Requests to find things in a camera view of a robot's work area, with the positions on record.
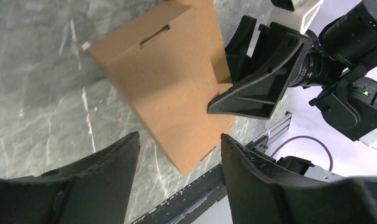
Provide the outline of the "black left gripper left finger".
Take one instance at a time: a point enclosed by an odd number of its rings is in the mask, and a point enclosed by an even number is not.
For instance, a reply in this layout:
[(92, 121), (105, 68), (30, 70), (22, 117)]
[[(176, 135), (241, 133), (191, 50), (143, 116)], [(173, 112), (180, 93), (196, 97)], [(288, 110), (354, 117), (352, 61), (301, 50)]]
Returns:
[(0, 224), (122, 224), (139, 154), (132, 132), (40, 176), (0, 179)]

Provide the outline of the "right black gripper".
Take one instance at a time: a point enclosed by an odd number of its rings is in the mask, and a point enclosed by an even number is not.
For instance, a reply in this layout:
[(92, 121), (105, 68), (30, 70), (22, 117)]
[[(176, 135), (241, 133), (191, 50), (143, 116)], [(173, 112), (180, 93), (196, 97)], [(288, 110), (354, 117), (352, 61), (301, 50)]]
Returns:
[(244, 15), (225, 47), (234, 85), (209, 102), (209, 114), (269, 119), (288, 87), (326, 86), (336, 81), (340, 66), (322, 51), (314, 32), (302, 35), (275, 22), (260, 25), (256, 69), (243, 78), (256, 23), (257, 19)]

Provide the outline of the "brown cardboard box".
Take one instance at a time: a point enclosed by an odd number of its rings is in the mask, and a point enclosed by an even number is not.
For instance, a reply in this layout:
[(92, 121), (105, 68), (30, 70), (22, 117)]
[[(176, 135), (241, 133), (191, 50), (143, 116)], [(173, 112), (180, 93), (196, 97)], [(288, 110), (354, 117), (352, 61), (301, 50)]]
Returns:
[(181, 174), (230, 133), (236, 116), (207, 112), (232, 86), (214, 1), (163, 2), (88, 51)]

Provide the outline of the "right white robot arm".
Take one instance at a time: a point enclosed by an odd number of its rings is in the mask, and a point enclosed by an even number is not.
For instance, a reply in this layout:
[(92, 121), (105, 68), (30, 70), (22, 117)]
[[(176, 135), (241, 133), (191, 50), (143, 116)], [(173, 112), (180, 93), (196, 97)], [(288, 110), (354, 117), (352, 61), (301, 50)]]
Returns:
[(274, 0), (266, 24), (243, 16), (225, 47), (232, 86), (209, 114), (269, 119), (288, 88), (320, 86), (309, 101), (351, 141), (377, 140), (377, 0), (362, 0), (319, 34), (309, 29), (322, 1)]

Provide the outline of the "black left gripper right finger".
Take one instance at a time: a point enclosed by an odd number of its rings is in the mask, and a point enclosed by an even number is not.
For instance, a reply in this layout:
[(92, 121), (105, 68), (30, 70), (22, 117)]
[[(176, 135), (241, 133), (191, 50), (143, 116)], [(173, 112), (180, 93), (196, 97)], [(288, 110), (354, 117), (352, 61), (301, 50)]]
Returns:
[(221, 157), (235, 224), (377, 224), (377, 177), (311, 179), (228, 134), (221, 135)]

